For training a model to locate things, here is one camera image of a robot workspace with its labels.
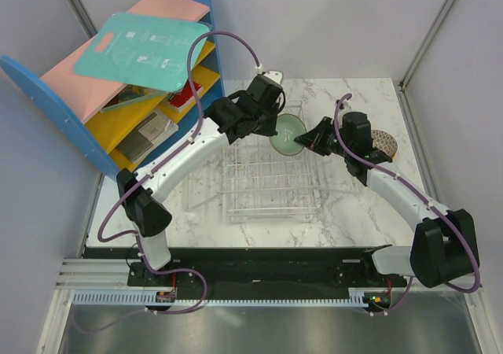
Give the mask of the mint green bowl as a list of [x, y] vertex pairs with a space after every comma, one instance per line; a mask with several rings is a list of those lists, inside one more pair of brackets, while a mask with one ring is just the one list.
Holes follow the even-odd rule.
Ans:
[[284, 156], [295, 156], [303, 147], [295, 142], [295, 138], [307, 132], [305, 124], [296, 115], [285, 113], [277, 118], [277, 134], [270, 137], [272, 147]]

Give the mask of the purple scale pattern bowl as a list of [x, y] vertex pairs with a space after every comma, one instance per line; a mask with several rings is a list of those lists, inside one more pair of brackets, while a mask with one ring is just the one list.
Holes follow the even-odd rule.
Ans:
[[393, 153], [398, 152], [398, 142], [386, 131], [371, 130], [371, 137], [373, 140], [373, 146], [386, 153], [389, 157], [391, 157]]

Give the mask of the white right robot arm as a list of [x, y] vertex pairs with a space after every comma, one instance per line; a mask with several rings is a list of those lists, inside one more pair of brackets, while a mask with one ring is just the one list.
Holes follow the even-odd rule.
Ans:
[[395, 166], [391, 157], [374, 146], [366, 114], [352, 112], [338, 124], [324, 117], [296, 143], [321, 156], [336, 154], [363, 186], [380, 195], [413, 230], [409, 246], [384, 245], [369, 251], [360, 266], [362, 281], [378, 286], [388, 275], [416, 278], [423, 286], [451, 286], [473, 275], [479, 288], [479, 257], [475, 224], [464, 209], [454, 211], [418, 190]]

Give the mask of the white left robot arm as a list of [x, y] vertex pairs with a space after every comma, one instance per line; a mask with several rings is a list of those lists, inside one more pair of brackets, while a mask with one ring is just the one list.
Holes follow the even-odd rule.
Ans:
[[127, 170], [117, 175], [123, 208], [138, 230], [138, 247], [145, 277], [156, 286], [172, 277], [171, 253], [165, 230], [172, 215], [163, 202], [193, 170], [221, 148], [249, 135], [273, 137], [277, 117], [285, 107], [283, 73], [266, 71], [255, 76], [248, 88], [213, 101], [202, 120], [182, 139], [182, 148], [169, 149], [157, 164], [143, 167], [134, 175]]

